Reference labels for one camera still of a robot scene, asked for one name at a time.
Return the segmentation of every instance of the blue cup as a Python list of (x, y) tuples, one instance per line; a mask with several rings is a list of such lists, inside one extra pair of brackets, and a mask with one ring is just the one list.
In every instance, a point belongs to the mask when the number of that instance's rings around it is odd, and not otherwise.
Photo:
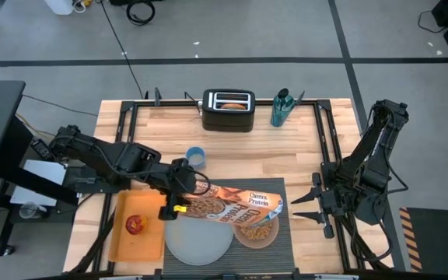
[(186, 152), (186, 159), (196, 170), (205, 167), (205, 151), (200, 147), (191, 147)]

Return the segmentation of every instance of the placemat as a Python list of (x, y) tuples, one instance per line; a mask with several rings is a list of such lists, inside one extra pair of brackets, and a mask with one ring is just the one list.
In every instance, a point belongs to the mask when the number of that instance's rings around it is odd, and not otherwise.
[(283, 178), (212, 180), (212, 183), (223, 187), (236, 187), (280, 194), (285, 207), (278, 215), (278, 236), (271, 245), (259, 250), (245, 247), (236, 238), (233, 238), (231, 246), (221, 258), (211, 264), (202, 266), (193, 266), (177, 260), (166, 246), (163, 274), (215, 275), (221, 273), (292, 272), (295, 269), (295, 263), (293, 260), (288, 207), (286, 207), (288, 203), (286, 201), (285, 181)]
[(400, 208), (413, 272), (448, 275), (448, 210)]

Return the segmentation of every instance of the cheerios protein box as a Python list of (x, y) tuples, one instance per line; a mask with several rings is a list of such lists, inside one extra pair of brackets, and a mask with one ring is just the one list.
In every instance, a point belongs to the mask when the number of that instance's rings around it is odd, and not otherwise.
[[(206, 183), (198, 181), (195, 193), (207, 189)], [(180, 215), (228, 222), (237, 226), (252, 226), (267, 222), (277, 216), (283, 206), (281, 195), (261, 191), (248, 191), (234, 187), (212, 184), (203, 195), (185, 194), (190, 204)]]

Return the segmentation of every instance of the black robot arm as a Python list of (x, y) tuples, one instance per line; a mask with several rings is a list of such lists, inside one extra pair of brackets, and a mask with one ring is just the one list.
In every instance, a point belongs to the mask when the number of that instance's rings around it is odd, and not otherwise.
[(383, 206), (378, 205), (375, 212), (373, 206), (381, 203), (380, 198), (387, 192), (389, 158), (400, 130), (409, 120), (406, 109), (404, 103), (376, 102), (370, 113), (374, 116), (373, 122), (366, 128), (361, 142), (331, 174), (335, 190), (338, 187), (352, 193), (347, 194), (352, 203), (346, 210), (354, 211), (357, 218), (370, 225), (377, 224), (383, 216)]
[(132, 179), (147, 183), (165, 194), (166, 206), (159, 213), (162, 220), (175, 219), (177, 212), (173, 207), (187, 204), (181, 194), (195, 194), (197, 172), (189, 166), (187, 159), (161, 163), (159, 152), (138, 143), (108, 143), (84, 135), (76, 126), (69, 125), (58, 130), (50, 143), (50, 150), (58, 160), (66, 157), (82, 161), (113, 186)]
[[(404, 124), (408, 122), (407, 105), (389, 100), (376, 102), (371, 107), (369, 119), (373, 115), (371, 125), (363, 132), (360, 143), (350, 156), (339, 163), (321, 163), (321, 174), (314, 173), (310, 192), (295, 200), (292, 204), (312, 201), (317, 198), (319, 212), (293, 213), (324, 224), (324, 235), (333, 238), (334, 232), (328, 215), (339, 219), (352, 234), (351, 248), (359, 245), (366, 257), (356, 256), (360, 260), (369, 261), (375, 269), (388, 269), (379, 260), (390, 254), (392, 245), (385, 254), (376, 256), (357, 233), (355, 217), (370, 225), (380, 224), (384, 214), (384, 201), (388, 194), (407, 190), (407, 186), (394, 173), (390, 162), (390, 154)], [(404, 185), (404, 188), (388, 190), (390, 172)]]

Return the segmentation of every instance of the black toaster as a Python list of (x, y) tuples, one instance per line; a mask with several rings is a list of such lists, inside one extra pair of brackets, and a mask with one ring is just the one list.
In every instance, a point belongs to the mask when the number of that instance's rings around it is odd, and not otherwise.
[(241, 89), (207, 89), (201, 122), (209, 131), (249, 132), (254, 128), (255, 94)]

